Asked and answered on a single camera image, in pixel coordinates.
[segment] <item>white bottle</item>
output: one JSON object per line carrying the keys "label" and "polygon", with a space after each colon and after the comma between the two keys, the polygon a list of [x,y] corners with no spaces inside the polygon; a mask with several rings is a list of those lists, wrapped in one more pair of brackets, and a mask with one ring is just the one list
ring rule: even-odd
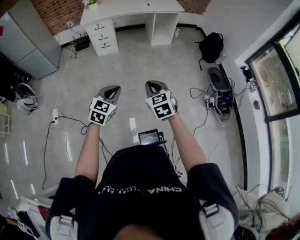
{"label": "white bottle", "polygon": [[178,35],[179,35],[179,28],[176,29],[175,33],[174,33],[174,38],[178,38]]}

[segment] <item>purple object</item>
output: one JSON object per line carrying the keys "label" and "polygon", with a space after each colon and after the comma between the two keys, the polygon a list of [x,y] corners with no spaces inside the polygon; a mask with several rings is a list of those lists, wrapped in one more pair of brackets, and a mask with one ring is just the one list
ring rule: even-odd
{"label": "purple object", "polygon": [[254,101],[254,107],[255,107],[256,110],[260,110],[261,109],[261,107],[259,105],[259,101],[257,101],[257,100]]}

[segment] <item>drawer handle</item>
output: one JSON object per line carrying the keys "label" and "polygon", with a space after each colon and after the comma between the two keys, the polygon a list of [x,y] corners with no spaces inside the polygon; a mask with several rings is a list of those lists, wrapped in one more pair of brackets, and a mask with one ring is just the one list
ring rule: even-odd
{"label": "drawer handle", "polygon": [[101,34],[101,39],[99,38],[99,41],[100,40],[104,40],[104,39],[107,39],[108,37],[103,37],[103,35]]}
{"label": "drawer handle", "polygon": [[104,43],[104,46],[102,48],[110,47],[110,45],[106,46],[106,43]]}
{"label": "drawer handle", "polygon": [[98,28],[95,28],[95,30],[99,30],[101,28],[104,28],[104,26],[103,27],[99,27],[99,23],[97,23],[97,26],[98,26]]}

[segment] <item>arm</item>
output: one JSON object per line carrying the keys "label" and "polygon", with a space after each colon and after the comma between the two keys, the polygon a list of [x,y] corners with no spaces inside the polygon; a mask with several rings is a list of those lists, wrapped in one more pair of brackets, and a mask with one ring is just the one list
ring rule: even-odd
{"label": "arm", "polygon": [[99,125],[94,123],[90,124],[75,171],[75,176],[85,176],[91,179],[95,184],[99,170],[99,131]]}
{"label": "arm", "polygon": [[178,114],[168,118],[183,165],[188,172],[192,167],[207,163],[205,154]]}

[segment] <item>electrical cable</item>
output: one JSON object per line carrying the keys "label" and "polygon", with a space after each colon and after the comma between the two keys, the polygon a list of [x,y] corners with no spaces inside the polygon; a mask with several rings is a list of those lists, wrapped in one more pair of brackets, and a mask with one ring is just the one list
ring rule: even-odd
{"label": "electrical cable", "polygon": [[69,54],[69,57],[67,58],[67,62],[66,62],[66,65],[65,65],[65,69],[64,69],[64,71],[63,71],[63,73],[62,73],[62,76],[61,76],[60,87],[59,87],[59,89],[58,89],[58,96],[57,96],[57,100],[56,100],[56,104],[55,104],[55,108],[54,108],[54,109],[57,108],[58,99],[60,98],[60,88],[61,88],[61,85],[62,85],[63,77],[64,77],[65,72],[66,72],[66,69],[67,69],[67,65],[68,65],[68,62],[69,62],[69,59],[70,59],[70,55],[71,55],[71,52],[70,52],[70,54]]}
{"label": "electrical cable", "polygon": [[220,143],[218,143],[218,144],[215,146],[214,150],[208,155],[208,162],[210,162],[210,156],[211,156],[211,154],[216,150],[216,148],[218,147],[219,144],[220,144]]}
{"label": "electrical cable", "polygon": [[[257,184],[256,186],[253,187],[253,189],[251,189],[250,191],[248,191],[247,193],[250,193],[252,192],[256,187],[258,186],[263,186],[265,187],[265,189],[267,189],[269,192],[270,191],[273,191],[272,189],[268,188],[267,185],[265,184],[262,184],[262,183],[259,183]],[[250,209],[250,212],[253,214],[253,217],[252,217],[252,227],[255,227],[256,230],[258,232],[260,232],[261,228],[263,227],[263,217],[262,217],[262,214],[264,212],[273,212],[279,216],[283,216],[285,217],[286,219],[288,220],[291,220],[288,216],[286,216],[280,209],[279,207],[271,200],[271,199],[262,199],[260,200],[257,205],[255,206],[255,209],[252,209],[249,204],[248,204],[248,198],[247,198],[247,195],[245,195],[246,197],[246,200],[245,200],[245,197],[243,197],[243,194],[242,192],[239,191],[238,189],[238,185],[236,185],[236,189],[241,197],[241,199],[243,200],[243,202],[245,203],[245,205]],[[255,220],[255,214],[257,215],[257,217],[259,218],[259,222],[256,222]]]}
{"label": "electrical cable", "polygon": [[80,37],[81,37],[81,34],[78,33],[78,32],[76,32],[76,31],[74,31],[74,30],[72,29],[71,25],[70,25],[70,29],[71,29],[71,31],[73,31],[74,33],[77,33],[77,34],[80,35]]}
{"label": "electrical cable", "polygon": [[[211,87],[211,85],[208,87],[208,89],[207,89],[206,91],[205,91],[205,90],[202,90],[202,89],[200,89],[200,88],[190,88],[190,89],[189,89],[189,94],[190,94],[190,96],[191,96],[192,99],[196,99],[196,98],[200,97],[203,93],[207,93],[208,95],[211,95],[211,94],[208,92],[208,90],[210,89],[210,87]],[[201,93],[200,93],[198,96],[193,97],[193,95],[192,95],[192,90],[193,90],[193,89],[198,90],[198,91],[201,91]]]}
{"label": "electrical cable", "polygon": [[67,132],[68,132],[68,128],[67,128],[66,122],[65,122],[65,120],[64,120],[63,117],[62,117],[62,120],[64,121],[64,124],[65,124],[65,126],[66,126],[65,139],[66,139],[66,152],[67,152],[67,157],[69,158],[70,164],[71,164],[73,167],[75,167],[75,166],[73,165],[72,161],[71,161],[71,158],[70,158],[69,152],[68,152],[68,148],[67,148],[67,141],[68,141]]}
{"label": "electrical cable", "polygon": [[[69,118],[69,117],[66,117],[66,116],[64,116],[64,115],[59,116],[58,119],[59,119],[59,118],[66,118],[66,119],[70,119],[70,120],[74,120],[74,121],[77,121],[77,122],[82,123],[82,124],[83,124],[83,127],[81,128],[80,133],[81,133],[81,135],[86,135],[86,134],[87,134],[87,132],[88,132],[88,127],[89,127],[89,126],[86,125],[85,123],[83,123],[82,121],[77,120],[77,119],[74,119],[74,118]],[[46,137],[46,143],[45,143],[45,149],[44,149],[44,159],[43,159],[43,163],[44,163],[45,179],[44,179],[43,185],[42,185],[43,190],[45,189],[45,188],[44,188],[44,184],[45,184],[46,179],[47,179],[47,171],[46,171],[46,164],[45,164],[45,154],[46,154],[46,148],[47,148],[47,143],[48,143],[49,129],[50,129],[50,126],[51,126],[52,123],[54,123],[54,121],[51,121],[51,122],[49,123],[49,126],[48,126],[47,137]],[[106,159],[106,156],[105,156],[105,154],[104,154],[103,149],[105,149],[111,156],[112,156],[112,153],[110,153],[110,151],[107,149],[107,147],[105,146],[105,144],[104,144],[104,142],[103,142],[103,140],[102,140],[101,137],[99,137],[99,141],[100,141],[100,143],[102,144],[102,145],[101,145],[101,150],[102,150],[102,154],[103,154],[103,156],[104,156],[105,162],[106,162],[106,164],[107,164],[108,162],[107,162],[107,159]]]}
{"label": "electrical cable", "polygon": [[175,144],[175,136],[174,136],[173,141],[172,141],[172,143],[171,143],[171,149],[172,149],[171,156],[172,156],[172,161],[173,161],[173,165],[174,165],[175,172],[176,172],[177,174],[179,174],[180,172],[177,170],[177,164],[178,164],[178,162],[179,162],[179,160],[180,160],[181,158],[178,158],[178,159],[177,159],[177,162],[175,163],[174,157],[173,157],[174,144]]}
{"label": "electrical cable", "polygon": [[161,137],[161,140],[160,140],[160,141],[162,142],[162,145],[163,145],[163,147],[164,147],[164,149],[165,149],[165,152],[167,153],[168,158],[170,158],[168,149],[167,149],[167,147],[166,147],[166,145],[165,145],[165,143],[164,143],[164,141],[165,141],[164,137],[163,137],[163,136],[159,136],[159,137]]}
{"label": "electrical cable", "polygon": [[77,53],[73,49],[68,47],[61,47],[61,48],[67,48],[68,50],[72,51],[75,54],[75,59],[77,58]]}
{"label": "electrical cable", "polygon": [[44,179],[44,182],[43,182],[43,185],[42,185],[43,190],[44,190],[44,184],[45,184],[46,179],[47,179],[46,164],[45,164],[45,154],[46,154],[46,147],[47,147],[48,136],[49,136],[49,129],[50,129],[51,123],[54,123],[54,121],[51,121],[51,122],[49,123],[49,126],[48,126],[48,132],[47,132],[47,137],[46,137],[45,150],[44,150],[44,171],[45,171],[45,179]]}
{"label": "electrical cable", "polygon": [[205,125],[205,123],[206,123],[206,120],[207,120],[207,117],[208,117],[208,109],[206,109],[206,117],[205,117],[204,123],[203,123],[202,125],[200,125],[200,126],[198,126],[198,127],[196,127],[196,128],[194,129],[194,132],[193,132],[193,137],[195,136],[195,132],[196,132],[196,130],[197,130],[198,128],[201,128],[202,126],[204,126],[204,125]]}
{"label": "electrical cable", "polygon": [[[58,37],[58,43],[60,43],[60,36],[59,35],[55,35],[55,36],[57,36]],[[77,58],[77,53],[73,50],[73,49],[71,49],[71,48],[68,48],[67,46],[65,46],[65,47],[63,47],[63,46],[61,46],[61,48],[67,48],[68,50],[70,50],[70,51],[72,51],[74,54],[75,54],[75,59]]]}
{"label": "electrical cable", "polygon": [[58,36],[58,43],[60,43],[60,36],[55,34],[55,36]]}
{"label": "electrical cable", "polygon": [[236,94],[236,93],[234,92],[235,81],[232,80],[232,78],[228,78],[228,80],[229,80],[229,79],[231,80],[231,82],[230,82],[230,87],[231,87],[231,91],[232,91],[232,94],[233,94],[233,97],[234,97],[234,98],[233,98],[232,105],[233,105],[234,103],[236,103],[236,97],[242,94],[242,96],[241,96],[241,98],[240,98],[240,104],[239,104],[239,106],[238,106],[237,109],[236,109],[236,110],[238,110],[238,109],[240,108],[240,105],[241,105],[241,102],[242,102],[242,99],[243,99],[243,96],[244,96],[246,90],[247,90],[247,89],[250,89],[250,88],[247,88],[248,83],[246,83],[245,88],[244,88],[240,93]]}

